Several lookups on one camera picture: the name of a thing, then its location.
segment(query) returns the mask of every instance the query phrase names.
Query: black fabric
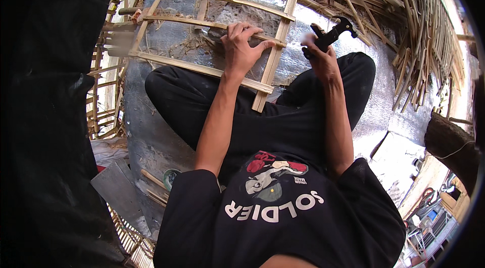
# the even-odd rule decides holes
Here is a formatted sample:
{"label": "black fabric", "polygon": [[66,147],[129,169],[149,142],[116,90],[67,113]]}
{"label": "black fabric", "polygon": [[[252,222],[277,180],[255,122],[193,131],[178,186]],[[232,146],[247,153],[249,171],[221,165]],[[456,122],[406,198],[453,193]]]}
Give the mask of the black fabric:
{"label": "black fabric", "polygon": [[[338,64],[354,129],[375,65],[363,53]],[[161,67],[149,74],[145,89],[165,121],[195,149],[218,83]],[[319,267],[392,266],[403,247],[404,225],[367,162],[356,160],[337,183],[324,175],[324,96],[314,72],[300,74],[261,114],[251,109],[254,96],[239,88],[219,176],[227,189],[220,194],[206,170],[176,178],[155,266],[259,267],[275,254]]]}
{"label": "black fabric", "polygon": [[15,29],[2,38],[11,48],[2,51],[2,264],[124,266],[106,202],[89,182],[97,171],[86,73],[109,0],[15,1],[19,8],[2,5],[2,33]]}
{"label": "black fabric", "polygon": [[300,158],[259,151],[221,194],[207,170],[177,176],[155,267],[259,267],[275,254],[317,267],[392,267],[405,229],[364,159],[337,183]]}
{"label": "black fabric", "polygon": [[[374,61],[362,52],[339,59],[351,128],[364,112],[375,76]],[[151,72],[145,89],[162,118],[195,150],[220,79],[165,66]],[[240,87],[232,136],[219,181],[226,185],[249,156],[258,150],[301,157],[319,172],[325,169],[324,99],[313,70],[300,74],[275,104],[260,114],[251,109],[255,93]]]}

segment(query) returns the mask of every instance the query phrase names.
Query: black t-shirt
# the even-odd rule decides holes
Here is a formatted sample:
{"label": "black t-shirt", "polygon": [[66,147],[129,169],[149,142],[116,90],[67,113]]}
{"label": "black t-shirt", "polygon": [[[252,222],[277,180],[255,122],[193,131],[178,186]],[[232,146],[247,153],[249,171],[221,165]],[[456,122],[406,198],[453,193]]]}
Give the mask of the black t-shirt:
{"label": "black t-shirt", "polygon": [[391,198],[357,159],[336,183],[300,158],[260,151],[221,192],[213,173],[174,181],[155,267],[259,267],[289,254],[318,267],[392,267],[405,240]]}

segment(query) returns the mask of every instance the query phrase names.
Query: person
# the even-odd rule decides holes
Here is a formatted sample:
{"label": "person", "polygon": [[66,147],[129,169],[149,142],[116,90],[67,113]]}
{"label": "person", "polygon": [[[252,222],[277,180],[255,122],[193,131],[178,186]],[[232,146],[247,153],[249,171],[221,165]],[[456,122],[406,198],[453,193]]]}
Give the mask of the person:
{"label": "person", "polygon": [[196,151],[195,170],[174,180],[155,267],[393,266],[404,224],[366,160],[354,161],[352,142],[373,60],[361,52],[337,59],[307,38],[312,69],[258,113],[255,93],[240,84],[275,46],[250,47],[259,32],[227,27],[220,79],[170,66],[146,78],[157,111]]}

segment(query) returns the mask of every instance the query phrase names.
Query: black hammer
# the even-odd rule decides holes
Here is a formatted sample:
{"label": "black hammer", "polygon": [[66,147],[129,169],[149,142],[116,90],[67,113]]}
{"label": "black hammer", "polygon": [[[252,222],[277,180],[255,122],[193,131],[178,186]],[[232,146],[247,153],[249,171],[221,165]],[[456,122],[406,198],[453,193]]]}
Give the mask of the black hammer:
{"label": "black hammer", "polygon": [[[340,22],[333,27],[331,31],[328,33],[323,33],[323,30],[315,23],[312,23],[310,27],[312,28],[313,32],[317,35],[317,39],[315,40],[315,45],[322,50],[323,52],[327,52],[327,47],[330,46],[333,42],[338,40],[338,36],[344,31],[350,31],[350,34],[355,39],[358,34],[357,31],[352,26],[352,23],[343,16],[334,16],[335,18],[340,19]],[[306,59],[314,58],[314,55],[310,53],[308,48],[302,48],[303,55]]]}

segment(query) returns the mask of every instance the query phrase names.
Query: knee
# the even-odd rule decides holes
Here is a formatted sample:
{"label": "knee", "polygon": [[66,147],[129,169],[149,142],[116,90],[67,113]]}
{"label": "knee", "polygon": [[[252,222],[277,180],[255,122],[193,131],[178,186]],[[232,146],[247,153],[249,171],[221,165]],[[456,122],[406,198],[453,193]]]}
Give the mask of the knee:
{"label": "knee", "polygon": [[355,66],[356,71],[360,73],[361,76],[372,78],[375,77],[375,63],[374,60],[363,52],[357,52],[354,55],[352,64]]}
{"label": "knee", "polygon": [[366,73],[372,74],[372,76],[375,76],[375,63],[371,57],[363,52],[358,52],[356,58],[362,70],[364,70]]}
{"label": "knee", "polygon": [[162,66],[150,72],[145,79],[145,91],[150,97],[155,91],[160,91],[170,80],[176,77],[174,66]]}

